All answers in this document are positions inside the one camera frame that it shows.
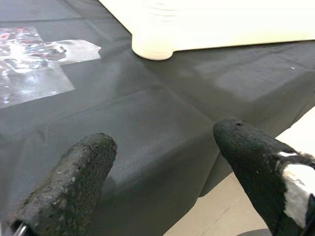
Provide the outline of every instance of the black tablecloth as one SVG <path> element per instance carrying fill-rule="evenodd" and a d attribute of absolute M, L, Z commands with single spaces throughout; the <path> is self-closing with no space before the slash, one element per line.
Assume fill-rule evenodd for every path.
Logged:
<path fill-rule="evenodd" d="M 94 236 L 160 236 L 231 170 L 213 123 L 237 116 L 272 136 L 315 105 L 315 43 L 176 52 L 149 61 L 97 0 L 1 0 L 0 27 L 84 39 L 101 59 L 62 66 L 75 90 L 0 110 L 0 220 L 84 136 L 118 144 Z"/>

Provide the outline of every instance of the beige floor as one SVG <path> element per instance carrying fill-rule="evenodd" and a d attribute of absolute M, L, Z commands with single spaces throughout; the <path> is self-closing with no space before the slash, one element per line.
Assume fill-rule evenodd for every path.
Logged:
<path fill-rule="evenodd" d="M 315 156 L 315 107 L 278 139 Z M 230 174 L 164 236 L 236 236 L 266 228 L 240 183 Z"/>

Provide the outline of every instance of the table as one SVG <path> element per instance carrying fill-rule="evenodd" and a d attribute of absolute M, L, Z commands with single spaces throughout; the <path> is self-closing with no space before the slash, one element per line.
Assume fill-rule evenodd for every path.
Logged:
<path fill-rule="evenodd" d="M 149 61 L 97 0 L 2 0 L 0 27 L 84 39 L 101 59 L 62 66 L 75 90 L 0 110 L 0 221 L 84 136 L 118 144 L 91 235 L 160 236 L 231 169 L 212 125 L 237 116 L 277 136 L 315 105 L 315 43 L 177 52 Z"/>

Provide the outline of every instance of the floor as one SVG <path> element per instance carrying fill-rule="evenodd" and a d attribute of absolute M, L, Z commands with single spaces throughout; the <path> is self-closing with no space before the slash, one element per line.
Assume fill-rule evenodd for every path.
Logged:
<path fill-rule="evenodd" d="M 315 156 L 315 107 L 278 140 Z M 266 225 L 252 207 L 234 174 L 226 177 L 164 236 L 237 236 L 264 229 Z"/>

